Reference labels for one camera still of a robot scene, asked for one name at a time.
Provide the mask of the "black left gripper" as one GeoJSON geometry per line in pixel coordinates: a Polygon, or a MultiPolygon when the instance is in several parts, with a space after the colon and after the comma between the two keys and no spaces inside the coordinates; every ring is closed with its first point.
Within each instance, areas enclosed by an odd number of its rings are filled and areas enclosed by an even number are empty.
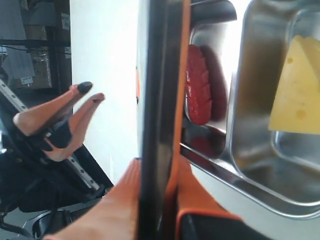
{"type": "Polygon", "coordinates": [[[90,81],[71,85],[64,94],[17,113],[13,120],[1,118],[0,153],[9,154],[14,148],[13,140],[20,138],[25,149],[34,155],[43,152],[48,159],[55,162],[71,158],[83,145],[91,118],[99,104],[105,100],[105,95],[92,95],[74,114],[61,118],[92,86],[90,81]]]}

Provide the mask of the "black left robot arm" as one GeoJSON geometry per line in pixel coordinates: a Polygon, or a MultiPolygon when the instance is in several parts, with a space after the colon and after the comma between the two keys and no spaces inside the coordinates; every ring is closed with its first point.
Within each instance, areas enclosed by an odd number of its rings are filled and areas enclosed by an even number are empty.
{"type": "Polygon", "coordinates": [[[0,227],[18,240],[40,240],[87,212],[112,182],[84,146],[102,93],[74,105],[89,81],[28,107],[0,84],[0,227]]]}

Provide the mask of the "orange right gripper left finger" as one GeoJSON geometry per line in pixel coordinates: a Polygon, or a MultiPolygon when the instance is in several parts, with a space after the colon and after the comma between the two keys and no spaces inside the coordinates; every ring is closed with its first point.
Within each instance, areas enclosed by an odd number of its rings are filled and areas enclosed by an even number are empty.
{"type": "Polygon", "coordinates": [[[115,186],[87,213],[46,240],[135,240],[141,161],[133,159],[115,186]]]}

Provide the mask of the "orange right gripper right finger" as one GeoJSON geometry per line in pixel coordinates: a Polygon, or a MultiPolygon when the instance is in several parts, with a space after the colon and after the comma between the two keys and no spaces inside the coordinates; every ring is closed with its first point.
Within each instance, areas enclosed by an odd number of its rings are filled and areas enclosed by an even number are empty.
{"type": "Polygon", "coordinates": [[[218,219],[230,219],[241,222],[242,219],[221,207],[214,197],[199,183],[193,175],[187,158],[179,156],[177,179],[178,212],[175,224],[175,239],[179,239],[182,230],[182,218],[187,214],[196,214],[218,219]]]}

